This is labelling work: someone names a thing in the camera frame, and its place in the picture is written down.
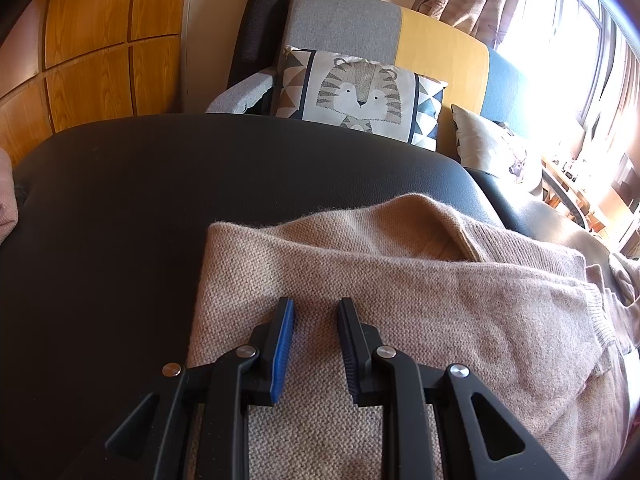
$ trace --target small tiger illustration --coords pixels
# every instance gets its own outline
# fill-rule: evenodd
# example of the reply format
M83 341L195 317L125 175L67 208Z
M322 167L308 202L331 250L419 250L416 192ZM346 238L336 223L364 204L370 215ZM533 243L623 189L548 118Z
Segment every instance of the small tiger illustration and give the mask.
M398 74L367 61L334 59L320 85L316 105L346 115L340 126L372 132L371 121L402 122Z

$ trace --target yellow backrest panel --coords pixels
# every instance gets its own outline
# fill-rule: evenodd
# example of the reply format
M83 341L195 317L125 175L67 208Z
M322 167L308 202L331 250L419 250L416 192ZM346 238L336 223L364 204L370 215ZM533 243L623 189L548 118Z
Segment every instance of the yellow backrest panel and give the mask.
M451 104L480 113L489 77L489 52L476 38L402 8L396 66L449 83L438 117L436 151L458 158Z

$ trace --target pink garment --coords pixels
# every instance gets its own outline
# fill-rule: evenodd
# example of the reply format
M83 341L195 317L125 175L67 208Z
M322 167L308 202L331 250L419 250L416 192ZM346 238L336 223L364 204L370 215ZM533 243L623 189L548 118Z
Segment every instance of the pink garment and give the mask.
M15 203L14 176L11 159L0 148L0 244L18 223L18 205Z

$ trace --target throw pillow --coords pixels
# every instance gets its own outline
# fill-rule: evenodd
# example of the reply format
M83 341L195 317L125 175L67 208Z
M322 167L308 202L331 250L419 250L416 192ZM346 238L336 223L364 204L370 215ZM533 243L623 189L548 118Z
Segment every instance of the throw pillow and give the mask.
M15 203L11 159L0 148L0 244L8 237L17 221L18 206Z
M277 117L362 130L435 150L447 83L393 65L288 46Z
M534 142L457 105L451 111L462 166L511 180L528 192L538 189L542 156Z

